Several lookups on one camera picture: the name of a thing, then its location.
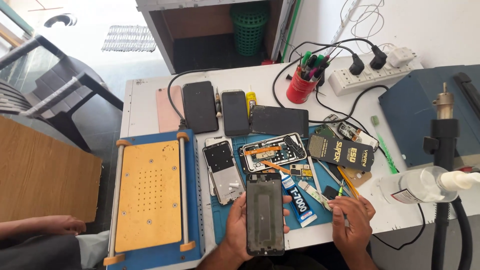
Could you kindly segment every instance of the red pen holder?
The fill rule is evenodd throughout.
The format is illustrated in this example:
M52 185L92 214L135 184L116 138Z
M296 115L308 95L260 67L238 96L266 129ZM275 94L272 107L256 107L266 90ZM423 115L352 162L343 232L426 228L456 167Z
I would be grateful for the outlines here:
M318 80L315 82L305 81L295 71L287 89L287 98L293 103L302 104L307 101L317 83Z

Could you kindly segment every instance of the cracked phone screen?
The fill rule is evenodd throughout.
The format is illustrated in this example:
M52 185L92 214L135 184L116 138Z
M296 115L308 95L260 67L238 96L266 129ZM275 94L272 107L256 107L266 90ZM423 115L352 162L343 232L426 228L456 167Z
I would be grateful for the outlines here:
M279 173L247 174L247 253L283 255L282 177Z

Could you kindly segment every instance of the plastic basket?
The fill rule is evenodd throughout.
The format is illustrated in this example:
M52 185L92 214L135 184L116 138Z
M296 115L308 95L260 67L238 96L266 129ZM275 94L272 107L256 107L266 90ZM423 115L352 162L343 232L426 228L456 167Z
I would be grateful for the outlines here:
M239 3L230 8L235 33L235 49L243 56L258 53L268 21L269 6L265 2Z

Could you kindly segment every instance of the t-7000 glue tube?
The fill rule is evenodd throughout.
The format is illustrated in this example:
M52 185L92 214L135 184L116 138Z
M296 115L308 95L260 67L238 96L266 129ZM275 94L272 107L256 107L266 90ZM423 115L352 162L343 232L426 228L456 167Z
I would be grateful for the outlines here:
M300 193L300 189L297 187L292 177L290 175L283 174L282 171L280 171L280 174L282 175L283 191L285 191L287 195L292 196L292 201L290 204L292 205L297 220L300 222L300 226L303 228L317 219L317 215L315 215L313 210L310 209L310 206Z

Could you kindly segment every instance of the toothbrush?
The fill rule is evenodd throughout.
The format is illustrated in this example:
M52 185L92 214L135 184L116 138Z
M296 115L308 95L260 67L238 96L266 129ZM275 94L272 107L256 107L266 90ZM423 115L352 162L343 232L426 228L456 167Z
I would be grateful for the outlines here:
M380 134L378 133L378 130L377 130L377 126L380 124L380 121L378 120L378 116L374 115L374 116L372 116L371 119L372 119L373 127L375 128L375 131L377 132L378 141L380 142L380 147L383 149L383 151L385 152L385 155L387 157L388 166L390 167L390 171L392 172L392 174L395 174L398 171L395 167L395 164L393 163L392 156L390 156L390 152L388 152L387 146L385 145L385 142L382 139L382 136L380 136Z

